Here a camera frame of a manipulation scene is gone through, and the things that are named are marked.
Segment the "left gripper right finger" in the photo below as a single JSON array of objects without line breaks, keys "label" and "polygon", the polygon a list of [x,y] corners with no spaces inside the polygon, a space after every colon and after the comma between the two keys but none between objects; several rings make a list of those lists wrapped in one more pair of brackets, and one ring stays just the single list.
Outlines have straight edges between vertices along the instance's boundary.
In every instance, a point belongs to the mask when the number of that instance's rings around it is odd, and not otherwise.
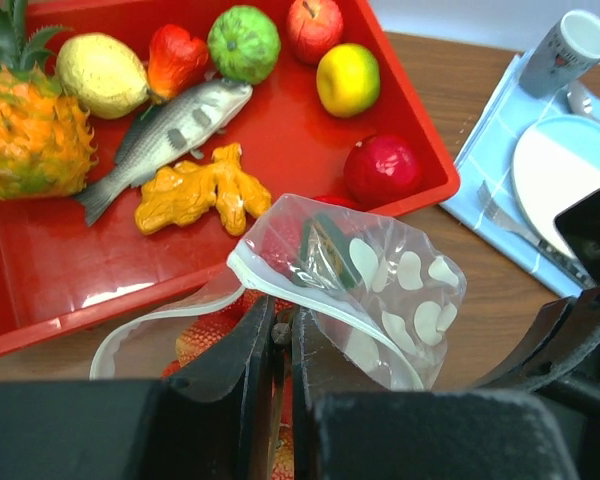
[{"label": "left gripper right finger", "polygon": [[298,479],[575,479],[558,422],[518,390],[390,391],[301,308],[292,327]]}]

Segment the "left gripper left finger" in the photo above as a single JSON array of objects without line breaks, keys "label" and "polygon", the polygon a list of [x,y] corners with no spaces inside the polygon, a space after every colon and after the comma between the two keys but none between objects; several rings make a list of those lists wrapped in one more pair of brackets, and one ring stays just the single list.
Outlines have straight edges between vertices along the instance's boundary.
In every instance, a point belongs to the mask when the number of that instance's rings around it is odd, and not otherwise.
[{"label": "left gripper left finger", "polygon": [[264,479],[274,300],[164,379],[0,382],[0,479]]}]

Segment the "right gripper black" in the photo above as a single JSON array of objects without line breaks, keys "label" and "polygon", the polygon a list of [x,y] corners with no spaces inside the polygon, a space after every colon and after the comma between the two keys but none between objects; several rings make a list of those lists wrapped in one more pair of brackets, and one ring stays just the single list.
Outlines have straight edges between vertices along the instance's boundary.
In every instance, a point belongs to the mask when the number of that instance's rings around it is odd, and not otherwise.
[{"label": "right gripper black", "polygon": [[[554,225],[600,285],[600,188],[559,213]],[[544,305],[518,345],[475,386],[540,391],[574,371],[598,346],[600,286]]]}]

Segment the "clear polka dot zip bag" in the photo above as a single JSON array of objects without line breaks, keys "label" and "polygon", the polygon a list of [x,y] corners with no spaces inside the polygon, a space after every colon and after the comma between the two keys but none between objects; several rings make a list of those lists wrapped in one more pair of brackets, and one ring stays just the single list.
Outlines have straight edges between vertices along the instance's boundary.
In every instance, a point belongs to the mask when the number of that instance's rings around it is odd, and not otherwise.
[{"label": "clear polka dot zip bag", "polygon": [[[333,256],[316,234],[308,260],[294,278],[274,271],[257,254],[256,241],[278,218],[299,224],[324,214],[350,236],[348,275],[333,270]],[[225,267],[195,293],[115,329],[93,358],[92,380],[164,379],[176,359],[175,340],[204,314],[229,306],[246,289],[274,300],[271,329],[273,373],[268,475],[278,444],[281,408],[273,388],[291,366],[295,313],[312,311],[320,331],[372,381],[390,391],[425,391],[435,382],[446,355],[446,330],[466,291],[460,268],[437,251],[427,235],[393,218],[321,203],[295,194],[281,196],[230,252]]]}]

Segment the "red lychee bunch toy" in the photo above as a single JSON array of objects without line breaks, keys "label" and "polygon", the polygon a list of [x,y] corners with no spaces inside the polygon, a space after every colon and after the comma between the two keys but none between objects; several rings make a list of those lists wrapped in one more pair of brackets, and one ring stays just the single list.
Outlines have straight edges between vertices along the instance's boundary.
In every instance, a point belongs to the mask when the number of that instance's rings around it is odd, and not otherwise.
[{"label": "red lychee bunch toy", "polygon": [[[333,256],[331,263],[336,274],[348,275],[346,246],[350,236],[342,225],[324,214],[307,218],[299,224],[293,218],[278,218],[264,229],[256,241],[257,254],[277,273],[292,279],[292,269],[301,267],[308,260],[309,239],[316,234],[318,241]],[[227,336],[238,324],[244,314],[264,293],[255,289],[246,289],[237,300],[217,312],[204,314],[184,329],[175,340],[176,359],[165,367],[164,377],[173,374],[202,355],[211,346]],[[273,388],[273,397],[281,408],[278,427],[278,444],[273,462],[273,479],[293,479],[294,440],[293,440],[293,384],[291,366],[285,366],[284,383]]]}]

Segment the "dark red toy apple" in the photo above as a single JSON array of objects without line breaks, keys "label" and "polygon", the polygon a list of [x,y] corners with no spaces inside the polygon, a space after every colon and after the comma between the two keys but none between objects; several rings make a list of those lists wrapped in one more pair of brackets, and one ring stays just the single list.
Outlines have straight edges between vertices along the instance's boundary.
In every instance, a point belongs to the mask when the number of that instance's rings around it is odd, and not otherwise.
[{"label": "dark red toy apple", "polygon": [[358,141],[347,156],[344,181],[354,199],[376,207],[417,192],[424,170],[411,146],[395,134]]}]

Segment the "yellow green toy mango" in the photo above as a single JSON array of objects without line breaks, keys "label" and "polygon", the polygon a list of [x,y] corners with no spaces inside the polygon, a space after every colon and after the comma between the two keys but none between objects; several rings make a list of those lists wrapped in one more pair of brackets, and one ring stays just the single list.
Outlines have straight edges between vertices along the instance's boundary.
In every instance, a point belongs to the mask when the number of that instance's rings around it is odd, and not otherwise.
[{"label": "yellow green toy mango", "polygon": [[339,44],[319,61],[316,89],[322,106],[332,116],[356,116],[373,106],[380,95],[379,63],[361,44]]}]

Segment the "green custard apple toy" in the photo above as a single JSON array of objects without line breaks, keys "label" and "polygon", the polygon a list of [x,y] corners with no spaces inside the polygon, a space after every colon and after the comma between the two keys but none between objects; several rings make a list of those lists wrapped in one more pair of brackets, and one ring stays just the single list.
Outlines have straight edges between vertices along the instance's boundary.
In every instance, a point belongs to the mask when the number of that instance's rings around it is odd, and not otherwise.
[{"label": "green custard apple toy", "polygon": [[274,70],[281,40],[277,26],[263,11],[236,5],[216,18],[207,46],[223,77],[258,85]]}]

